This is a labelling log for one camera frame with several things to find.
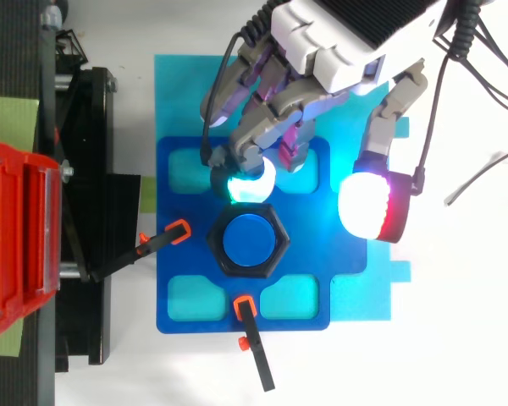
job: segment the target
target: black cable connector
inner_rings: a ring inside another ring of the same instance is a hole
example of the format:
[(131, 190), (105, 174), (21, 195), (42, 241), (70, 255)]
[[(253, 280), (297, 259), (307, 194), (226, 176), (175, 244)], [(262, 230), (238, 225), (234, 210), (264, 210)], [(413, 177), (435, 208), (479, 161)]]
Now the black cable connector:
[(425, 185), (425, 167), (416, 167), (412, 176), (412, 196), (423, 193), (423, 185)]

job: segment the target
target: blue round cap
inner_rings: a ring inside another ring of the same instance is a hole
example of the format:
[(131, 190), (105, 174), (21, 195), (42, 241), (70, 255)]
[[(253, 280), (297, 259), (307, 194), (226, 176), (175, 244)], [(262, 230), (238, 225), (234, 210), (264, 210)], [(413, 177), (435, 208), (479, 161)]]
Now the blue round cap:
[(239, 266), (257, 266), (274, 251), (276, 237), (273, 226), (257, 214), (234, 218), (224, 231), (224, 251)]

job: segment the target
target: green paper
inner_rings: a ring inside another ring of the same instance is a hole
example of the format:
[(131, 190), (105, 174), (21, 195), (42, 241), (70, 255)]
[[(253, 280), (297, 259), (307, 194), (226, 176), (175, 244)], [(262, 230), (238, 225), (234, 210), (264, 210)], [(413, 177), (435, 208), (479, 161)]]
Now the green paper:
[(22, 337), (23, 319), (19, 319), (0, 335), (0, 356), (18, 357)]
[[(22, 151), (32, 151), (39, 101), (0, 97), (0, 142)], [(17, 320), (0, 335), (0, 355), (18, 357), (23, 320)]]
[(0, 97), (0, 142), (32, 151), (39, 101)]
[(140, 213), (156, 213), (156, 178), (141, 178)]

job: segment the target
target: black cable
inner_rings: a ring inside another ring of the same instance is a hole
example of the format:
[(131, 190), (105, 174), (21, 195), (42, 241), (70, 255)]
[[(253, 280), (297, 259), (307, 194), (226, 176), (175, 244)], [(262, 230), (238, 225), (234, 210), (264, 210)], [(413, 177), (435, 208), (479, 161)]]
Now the black cable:
[(478, 26), (480, 30), (483, 32), (483, 36), (476, 31), (475, 36), (492, 52), (494, 53), (508, 68), (508, 58), (502, 52), (502, 50), (497, 45), (497, 42), (494, 40), (493, 36), (489, 32), (488, 28), (485, 26), (485, 23), (480, 19), (478, 21)]
[(480, 19), (481, 5), (482, 0), (462, 0), (460, 7), (457, 9), (456, 32), (454, 33), (452, 41), (449, 43), (448, 51), (440, 66), (439, 78), (434, 91), (433, 107), (431, 109), (431, 117), (429, 118), (428, 130), (423, 144), (422, 156), (420, 157), (420, 162), (416, 166), (412, 177), (412, 194), (415, 196), (423, 192), (423, 185), (425, 184), (425, 162), (427, 161), (431, 139), (433, 138), (434, 122), (439, 108), (440, 91), (442, 90), (442, 82), (444, 80), (446, 68), (448, 67), (448, 62), (450, 59), (457, 62), (467, 60), (468, 53), (474, 41), (476, 27)]
[(414, 196), (419, 196), (423, 193), (423, 185), (425, 184), (425, 162), (427, 161), (431, 140), (433, 139), (434, 122), (439, 109), (440, 91), (442, 90), (442, 82), (444, 81), (444, 75), (449, 61), (450, 54), (446, 53), (442, 65), (440, 65), (439, 78), (437, 79), (437, 86), (434, 90), (433, 106), (431, 107), (431, 116), (429, 117), (425, 141), (423, 142), (422, 156), (420, 157), (420, 162), (417, 164), (412, 177), (412, 194)]
[[(443, 36), (440, 37), (442, 39), (442, 41), (446, 44), (446, 45), (449, 45), (450, 42), (444, 38)], [(439, 47), (441, 48), (444, 52), (448, 52), (448, 48), (446, 48), (443, 44), (441, 44), (440, 42), (438, 42), (436, 39), (433, 40), (434, 43)], [(493, 85), (491, 85), (473, 66), (472, 64), (467, 61), (467, 60), (464, 60), (464, 61), (461, 61), (461, 64), (463, 65), (463, 67), (468, 70), (475, 78), (476, 80), (485, 88), (485, 90), (489, 93), (489, 95), (491, 97), (493, 97), (502, 107), (504, 107), (506, 110), (508, 110), (508, 106), (506, 106), (506, 104), (504, 104), (499, 98), (497, 98), (493, 91), (499, 93), (501, 96), (503, 96), (504, 98), (506, 98), (508, 100), (508, 96), (505, 95), (504, 93), (502, 93), (501, 91), (499, 91), (497, 88), (495, 88)], [(502, 156), (501, 158), (491, 162), (489, 165), (487, 165), (486, 167), (484, 167), (480, 172), (478, 172), (476, 175), (474, 175), (472, 178), (470, 178), (465, 184), (463, 184), (452, 196), (449, 200), (447, 200), (445, 202), (445, 204), (447, 206), (451, 206), (452, 204), (454, 204), (456, 202), (456, 200), (459, 198), (459, 196), (461, 196), (474, 182), (476, 182), (480, 177), (482, 177), (488, 170), (490, 170), (491, 168), (495, 167), (496, 165), (498, 165), (499, 163), (503, 162), (505, 159), (508, 159), (508, 154)]]
[(444, 80), (444, 75), (449, 61), (450, 56), (446, 54), (444, 60), (442, 61), (442, 65), (440, 65), (439, 78), (437, 79), (437, 87), (434, 89), (433, 107), (431, 108), (431, 116), (429, 118), (429, 125), (427, 128), (425, 143), (423, 145), (422, 156), (420, 157), (420, 162), (418, 164), (419, 167), (424, 167), (425, 161), (427, 161), (427, 155), (429, 152), (429, 147), (431, 145), (431, 139), (433, 138), (434, 122), (437, 117), (437, 111), (439, 109), (440, 91), (442, 90), (442, 82)]
[(229, 42), (228, 48), (222, 57), (220, 67), (218, 68), (217, 77), (214, 80), (211, 93), (209, 94), (209, 100), (207, 101), (207, 110), (205, 111), (205, 121), (203, 123), (202, 147), (200, 148), (200, 158), (202, 159), (202, 164), (205, 166), (208, 165), (209, 159), (213, 154), (213, 148), (211, 147), (211, 141), (209, 140), (209, 123), (211, 121), (211, 116), (213, 115), (214, 99), (217, 96), (218, 88), (220, 87), (220, 83), (224, 77), (224, 72), (228, 66), (229, 57), (231, 56), (239, 38), (241, 38), (241, 34), (239, 32), (235, 33), (231, 37), (231, 41)]
[(457, 198), (459, 196), (461, 196), (465, 190), (467, 190), (474, 182), (476, 182), (480, 177), (482, 177), (489, 169), (497, 166), (498, 164), (500, 164), (501, 162), (503, 162), (505, 159), (508, 159), (508, 153), (502, 157), (500, 157), (499, 159), (497, 159), (496, 161), (493, 161), (491, 162), (488, 166), (484, 167), (480, 172), (478, 172), (476, 175), (474, 175), (472, 178), (470, 178), (468, 180), (468, 182), (466, 182), (465, 184), (463, 184), (452, 196), (451, 198), (446, 201), (446, 205), (447, 206), (451, 206), (453, 205)]
[[(447, 39), (445, 39), (443, 36), (441, 36), (441, 39), (447, 44), (449, 43)], [(433, 40), (433, 42), (443, 51), (447, 52), (448, 49), (444, 47), (440, 42), (437, 40)], [(499, 103), (504, 109), (508, 110), (508, 106), (504, 104), (494, 93), (498, 94), (499, 96), (505, 98), (508, 101), (508, 95), (497, 89), (495, 86), (493, 86), (491, 83), (489, 83), (475, 68), (472, 66), (472, 64), (468, 60), (461, 61), (461, 64), (463, 67), (468, 70), (472, 76), (476, 78), (476, 80), (482, 85), (482, 87), (488, 92), (488, 94), (497, 102)]]

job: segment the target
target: screw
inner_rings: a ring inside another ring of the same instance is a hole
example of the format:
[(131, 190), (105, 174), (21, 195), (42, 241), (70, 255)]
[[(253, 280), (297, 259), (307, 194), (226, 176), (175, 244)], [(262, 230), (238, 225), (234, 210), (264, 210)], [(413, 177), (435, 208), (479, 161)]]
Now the screw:
[(56, 4), (45, 7), (45, 11), (41, 13), (41, 27), (49, 31), (58, 31), (62, 28), (62, 13)]
[(116, 93), (119, 91), (119, 81), (117, 78), (109, 78), (108, 79), (108, 91), (111, 93)]
[(62, 166), (60, 167), (60, 174), (62, 175), (62, 181), (66, 184), (69, 182), (69, 178), (74, 176), (74, 169), (69, 165), (67, 159), (64, 159)]

